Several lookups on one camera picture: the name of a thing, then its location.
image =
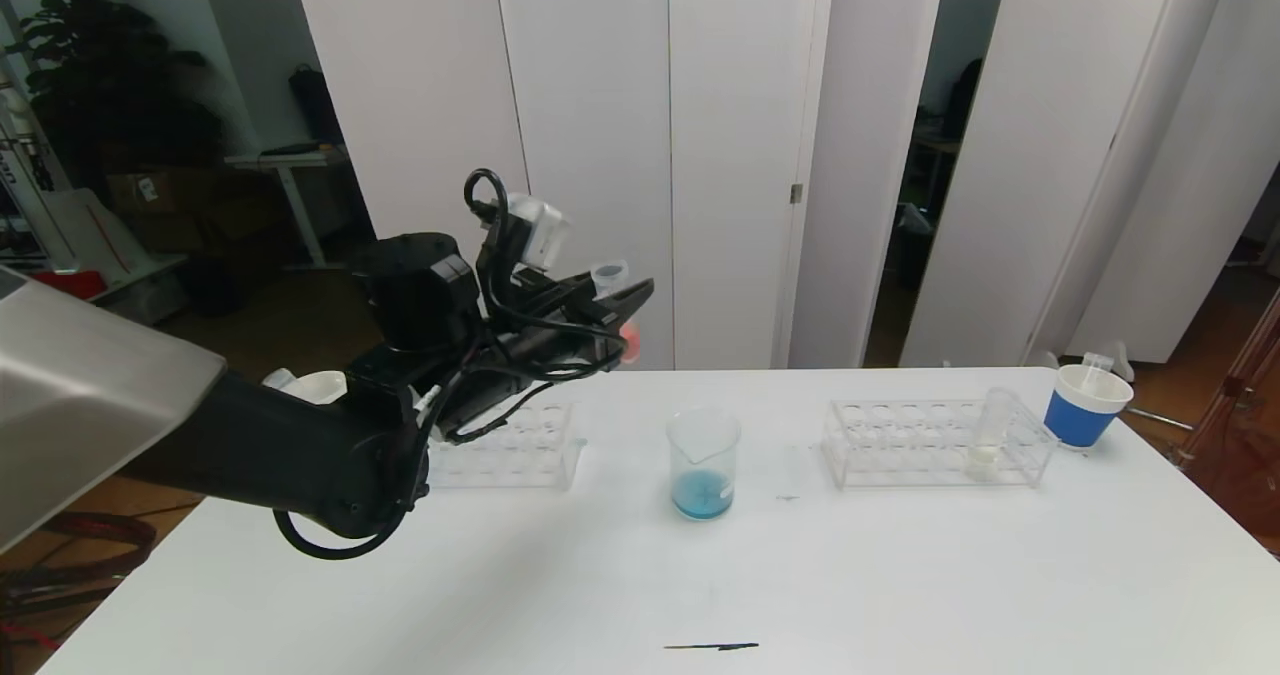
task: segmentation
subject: glass beaker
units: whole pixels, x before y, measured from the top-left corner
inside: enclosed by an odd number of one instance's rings
[[[671,502],[686,517],[710,520],[733,502],[737,420],[716,407],[677,412],[667,423],[671,441]]]

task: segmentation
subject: doorway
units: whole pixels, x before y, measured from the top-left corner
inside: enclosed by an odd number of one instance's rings
[[[940,0],[863,365],[896,368],[1001,0]]]

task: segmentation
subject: test tube rack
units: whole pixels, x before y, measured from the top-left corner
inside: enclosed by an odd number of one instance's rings
[[[502,410],[481,415],[489,423]],[[557,488],[573,484],[585,439],[570,433],[571,405],[526,406],[507,424],[466,444],[431,442],[426,483],[433,488]]]
[[[1037,487],[1057,438],[1015,402],[1005,435],[973,452],[983,401],[837,401],[822,452],[840,489],[929,485]]]

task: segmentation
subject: white wardrobe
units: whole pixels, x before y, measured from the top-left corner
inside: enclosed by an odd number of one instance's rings
[[[380,237],[474,256],[488,167],[654,279],[637,368],[786,362],[831,0],[303,4]]]

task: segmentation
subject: test tube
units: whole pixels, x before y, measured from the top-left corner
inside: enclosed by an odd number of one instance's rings
[[[1107,357],[1106,355],[1098,355],[1097,352],[1084,352],[1084,359],[1080,365],[1088,368],[1084,370],[1084,379],[1080,380],[1080,392],[1088,396],[1097,394],[1098,379],[1102,373],[1110,373],[1111,366],[1115,365],[1115,360]]]
[[[1009,423],[1014,418],[1018,402],[1018,396],[1005,388],[987,391],[987,401],[983,402],[982,415],[978,418],[978,425],[973,430],[973,442],[966,452],[965,474],[970,478],[975,480],[996,479],[996,460],[1000,457],[1000,448],[1005,447]]]

